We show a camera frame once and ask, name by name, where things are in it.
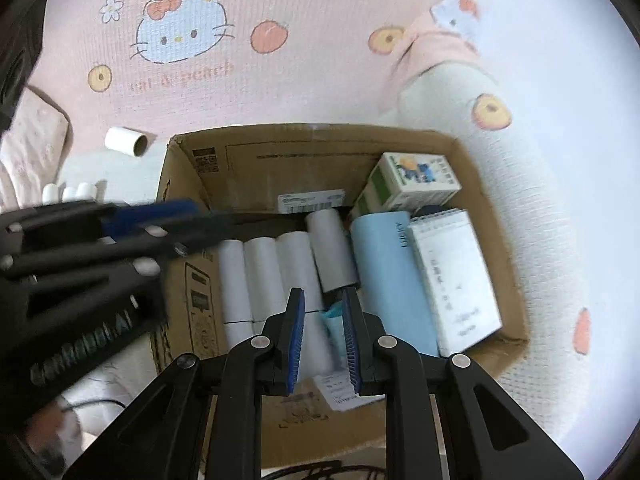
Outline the white cardboard tube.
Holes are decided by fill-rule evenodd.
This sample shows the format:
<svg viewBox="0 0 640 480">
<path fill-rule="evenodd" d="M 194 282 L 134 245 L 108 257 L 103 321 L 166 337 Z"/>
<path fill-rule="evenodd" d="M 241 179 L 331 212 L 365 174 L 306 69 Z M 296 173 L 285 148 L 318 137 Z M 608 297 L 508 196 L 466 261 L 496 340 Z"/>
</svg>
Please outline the white cardboard tube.
<svg viewBox="0 0 640 480">
<path fill-rule="evenodd" d="M 75 200 L 77 200 L 76 188 L 73 188 L 72 186 L 66 186 L 65 188 L 63 188 L 61 202 L 69 203 L 74 202 Z"/>
<path fill-rule="evenodd" d="M 144 133 L 124 127 L 109 128 L 104 138 L 108 150 L 131 157 L 142 156 L 148 145 L 149 139 Z"/>
<path fill-rule="evenodd" d="M 305 292 L 305 311 L 321 311 L 322 291 L 308 233 L 296 231 L 282 234 L 277 238 L 277 252 L 285 296 L 294 287 L 302 288 Z"/>
<path fill-rule="evenodd" d="M 41 201 L 43 205 L 57 204 L 60 199 L 60 189 L 55 183 L 49 183 L 44 186 L 41 194 Z"/>
<path fill-rule="evenodd" d="M 277 241 L 257 237 L 244 244 L 245 270 L 254 321 L 265 322 L 286 307 Z"/>
<path fill-rule="evenodd" d="M 244 244 L 240 240 L 222 242 L 218 247 L 218 266 L 224 322 L 252 322 Z"/>
<path fill-rule="evenodd" d="M 324 292 L 358 283 L 349 240 L 338 212 L 321 209 L 306 217 L 314 262 Z"/>
<path fill-rule="evenodd" d="M 76 200 L 96 200 L 98 198 L 98 188 L 91 182 L 80 182 L 75 192 Z"/>
</svg>

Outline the pink patterned blanket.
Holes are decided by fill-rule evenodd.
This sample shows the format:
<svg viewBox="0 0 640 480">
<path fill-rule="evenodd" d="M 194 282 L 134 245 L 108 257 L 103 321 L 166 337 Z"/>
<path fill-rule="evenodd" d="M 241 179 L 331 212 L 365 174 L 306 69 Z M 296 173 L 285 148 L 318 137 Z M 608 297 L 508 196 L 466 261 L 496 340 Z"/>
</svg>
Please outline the pink patterned blanket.
<svg viewBox="0 0 640 480">
<path fill-rule="evenodd" d="M 1 136 L 1 212 L 41 203 L 41 192 L 53 183 L 68 130 L 66 117 L 26 88 L 11 127 Z"/>
</svg>

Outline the white spiral notebook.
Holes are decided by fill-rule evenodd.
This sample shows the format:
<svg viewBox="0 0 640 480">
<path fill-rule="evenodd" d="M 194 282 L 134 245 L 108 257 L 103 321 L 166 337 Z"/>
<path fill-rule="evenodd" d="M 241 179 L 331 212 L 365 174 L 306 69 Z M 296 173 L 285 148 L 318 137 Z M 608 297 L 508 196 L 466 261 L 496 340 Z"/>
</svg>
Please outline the white spiral notebook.
<svg viewBox="0 0 640 480">
<path fill-rule="evenodd" d="M 413 218 L 408 237 L 430 297 L 439 353 L 449 358 L 498 332 L 502 319 L 468 212 Z"/>
</svg>

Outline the white tube in box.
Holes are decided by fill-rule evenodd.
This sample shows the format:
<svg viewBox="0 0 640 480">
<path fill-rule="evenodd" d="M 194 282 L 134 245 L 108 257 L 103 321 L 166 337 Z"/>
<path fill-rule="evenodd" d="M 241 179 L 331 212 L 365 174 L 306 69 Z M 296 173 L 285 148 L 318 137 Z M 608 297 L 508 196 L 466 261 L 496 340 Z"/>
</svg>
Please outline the white tube in box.
<svg viewBox="0 0 640 480">
<path fill-rule="evenodd" d="M 264 321 L 224 322 L 224 334 L 229 348 L 233 348 L 250 337 L 259 335 L 264 329 L 264 325 Z M 301 382 L 316 376 L 330 374 L 335 367 L 334 352 L 321 313 L 319 311 L 307 312 L 305 314 L 298 380 Z"/>
</svg>

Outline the white shipping label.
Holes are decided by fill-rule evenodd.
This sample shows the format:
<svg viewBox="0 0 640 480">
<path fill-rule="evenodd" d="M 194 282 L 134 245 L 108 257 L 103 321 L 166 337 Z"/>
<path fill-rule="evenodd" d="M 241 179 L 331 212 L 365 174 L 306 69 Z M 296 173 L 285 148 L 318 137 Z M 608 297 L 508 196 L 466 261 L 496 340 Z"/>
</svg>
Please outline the white shipping label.
<svg viewBox="0 0 640 480">
<path fill-rule="evenodd" d="M 345 196 L 344 190 L 281 194 L 277 200 L 277 211 L 279 214 L 300 214 L 341 207 Z"/>
</svg>

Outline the light blue notebook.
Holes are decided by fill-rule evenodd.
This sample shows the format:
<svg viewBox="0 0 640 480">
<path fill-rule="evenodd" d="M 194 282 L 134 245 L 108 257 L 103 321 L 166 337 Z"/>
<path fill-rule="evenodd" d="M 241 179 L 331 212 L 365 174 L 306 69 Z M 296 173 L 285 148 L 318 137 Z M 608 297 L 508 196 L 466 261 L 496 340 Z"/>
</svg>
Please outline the light blue notebook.
<svg viewBox="0 0 640 480">
<path fill-rule="evenodd" d="M 408 237 L 409 222 L 405 211 L 365 214 L 352 222 L 363 309 L 377 315 L 389 335 L 438 356 L 437 330 Z"/>
</svg>

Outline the brown cardboard box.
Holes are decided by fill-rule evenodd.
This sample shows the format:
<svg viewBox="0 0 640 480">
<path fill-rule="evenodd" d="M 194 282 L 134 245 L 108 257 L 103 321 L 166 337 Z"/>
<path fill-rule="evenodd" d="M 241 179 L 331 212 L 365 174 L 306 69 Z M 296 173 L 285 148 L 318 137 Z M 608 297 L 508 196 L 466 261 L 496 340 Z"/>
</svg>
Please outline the brown cardboard box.
<svg viewBox="0 0 640 480">
<path fill-rule="evenodd" d="M 168 144 L 158 197 L 188 198 L 204 209 L 235 212 L 246 236 L 269 218 L 266 234 L 274 235 L 285 226 L 277 216 L 281 195 L 334 190 L 352 205 L 386 152 L 441 154 L 454 170 L 461 191 L 452 202 L 471 217 L 503 319 L 502 329 L 474 347 L 471 356 L 499 377 L 528 347 L 525 302 L 478 161 L 452 136 L 362 125 L 260 125 L 182 134 Z M 379 445 L 384 436 L 382 402 L 337 412 L 309 380 L 292 396 L 262 402 L 266 469 L 328 460 Z"/>
</svg>

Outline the green white small carton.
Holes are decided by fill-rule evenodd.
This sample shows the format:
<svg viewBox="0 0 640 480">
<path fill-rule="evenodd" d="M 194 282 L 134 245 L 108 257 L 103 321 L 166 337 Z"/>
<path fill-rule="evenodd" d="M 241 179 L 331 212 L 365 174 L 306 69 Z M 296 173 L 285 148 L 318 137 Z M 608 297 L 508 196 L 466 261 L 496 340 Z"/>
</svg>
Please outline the green white small carton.
<svg viewBox="0 0 640 480">
<path fill-rule="evenodd" d="M 367 178 L 350 216 L 442 206 L 462 189 L 442 155 L 385 152 Z"/>
</svg>

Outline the pink hello kitty mat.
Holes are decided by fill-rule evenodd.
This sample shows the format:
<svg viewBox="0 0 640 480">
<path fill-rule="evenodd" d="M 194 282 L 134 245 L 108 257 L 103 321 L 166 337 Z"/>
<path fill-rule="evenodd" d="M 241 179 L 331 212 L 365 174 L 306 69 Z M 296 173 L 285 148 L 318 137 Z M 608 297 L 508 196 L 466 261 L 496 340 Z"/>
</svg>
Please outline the pink hello kitty mat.
<svg viewBox="0 0 640 480">
<path fill-rule="evenodd" d="M 632 411 L 622 378 L 639 51 L 608 0 L 44 0 L 27 88 L 84 162 L 106 130 L 347 122 L 456 136 L 510 238 L 530 345 L 506 388 L 588 476 Z"/>
</svg>

